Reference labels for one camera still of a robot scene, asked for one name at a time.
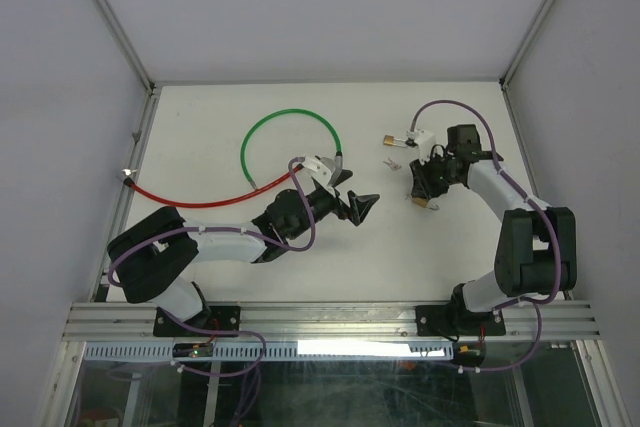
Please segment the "silver keys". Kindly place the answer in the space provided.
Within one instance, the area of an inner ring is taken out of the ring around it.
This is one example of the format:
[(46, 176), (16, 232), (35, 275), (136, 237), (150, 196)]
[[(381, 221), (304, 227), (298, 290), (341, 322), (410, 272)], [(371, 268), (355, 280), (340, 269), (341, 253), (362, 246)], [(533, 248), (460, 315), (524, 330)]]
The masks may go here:
[(388, 158), (387, 160), (384, 160), (383, 163), (385, 165), (387, 165), (392, 171), (396, 171), (399, 170), (401, 168), (401, 165), (394, 162), (392, 159)]

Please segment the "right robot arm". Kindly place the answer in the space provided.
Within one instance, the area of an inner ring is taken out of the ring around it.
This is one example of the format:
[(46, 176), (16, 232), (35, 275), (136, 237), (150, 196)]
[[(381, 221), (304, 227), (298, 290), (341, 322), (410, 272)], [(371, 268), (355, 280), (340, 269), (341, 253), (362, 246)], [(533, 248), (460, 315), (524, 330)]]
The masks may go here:
[(454, 340), (461, 335), (502, 335), (502, 308), (526, 297), (549, 301), (577, 283), (576, 220), (516, 186), (501, 156), (481, 146), (473, 124), (448, 128), (446, 145), (424, 130), (409, 132), (419, 156), (410, 164), (411, 198), (427, 206), (462, 185), (476, 193), (501, 223), (493, 269), (457, 285), (449, 301), (416, 309), (418, 332)]

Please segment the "brass long-shackle padlock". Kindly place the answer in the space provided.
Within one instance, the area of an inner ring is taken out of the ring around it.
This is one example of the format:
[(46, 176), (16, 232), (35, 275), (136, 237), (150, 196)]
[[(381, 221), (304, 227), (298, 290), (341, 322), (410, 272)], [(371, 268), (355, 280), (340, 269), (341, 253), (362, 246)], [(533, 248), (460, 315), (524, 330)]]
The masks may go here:
[(383, 138), (383, 144), (389, 147), (406, 148), (406, 140), (394, 137), (393, 135), (385, 135)]

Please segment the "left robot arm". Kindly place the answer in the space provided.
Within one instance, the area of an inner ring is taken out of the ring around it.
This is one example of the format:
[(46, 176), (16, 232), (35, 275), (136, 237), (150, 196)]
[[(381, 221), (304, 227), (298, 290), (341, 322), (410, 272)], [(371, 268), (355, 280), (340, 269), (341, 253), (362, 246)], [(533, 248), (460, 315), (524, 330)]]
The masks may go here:
[(151, 303), (184, 333), (203, 334), (212, 328), (214, 315), (200, 287), (183, 278), (187, 267), (217, 261), (264, 264), (306, 252), (316, 241), (320, 221), (333, 215), (359, 226), (379, 199), (353, 191), (342, 199), (320, 183), (305, 193), (296, 184), (278, 193), (253, 220), (212, 226), (190, 224), (177, 208), (165, 206), (108, 244), (107, 280), (128, 303)]

